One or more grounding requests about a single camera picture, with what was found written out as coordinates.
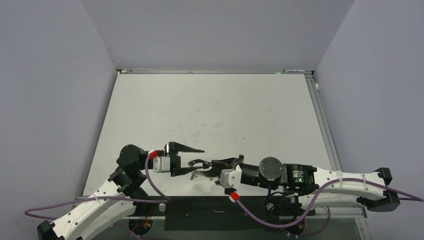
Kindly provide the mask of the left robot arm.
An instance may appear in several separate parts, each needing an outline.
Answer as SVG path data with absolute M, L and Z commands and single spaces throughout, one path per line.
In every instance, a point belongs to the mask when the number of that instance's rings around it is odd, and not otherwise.
M 124 146 L 116 160 L 117 168 L 103 184 L 77 206 L 59 218 L 46 218 L 37 226 L 40 240 L 91 240 L 120 219 L 143 215 L 154 205 L 165 205 L 170 198 L 153 183 L 149 170 L 181 176 L 194 167 L 182 167 L 179 153 L 202 153 L 177 142 L 163 150 L 146 151 L 136 145 Z

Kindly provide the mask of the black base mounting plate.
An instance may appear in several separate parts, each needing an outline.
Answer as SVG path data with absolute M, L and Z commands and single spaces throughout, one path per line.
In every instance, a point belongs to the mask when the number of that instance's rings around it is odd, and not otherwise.
M 281 195 L 243 196 L 241 202 L 257 218 L 275 225 L 294 221 L 307 207 Z M 253 220 L 227 196 L 172 196 L 163 210 L 157 203 L 139 205 L 130 215 L 128 227 L 144 235 L 159 221 L 165 231 L 279 231 Z

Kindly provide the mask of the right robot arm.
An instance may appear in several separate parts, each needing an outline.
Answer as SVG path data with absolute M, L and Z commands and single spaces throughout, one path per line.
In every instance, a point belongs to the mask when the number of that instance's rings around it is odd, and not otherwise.
M 212 160 L 212 171 L 227 193 L 241 185 L 263 189 L 282 188 L 282 207 L 289 214 L 307 206 L 359 206 L 371 212 L 392 212 L 400 205 L 389 190 L 392 175 L 382 167 L 369 173 L 333 171 L 312 165 L 281 163 L 266 157 L 258 165 L 244 163 L 244 156 Z

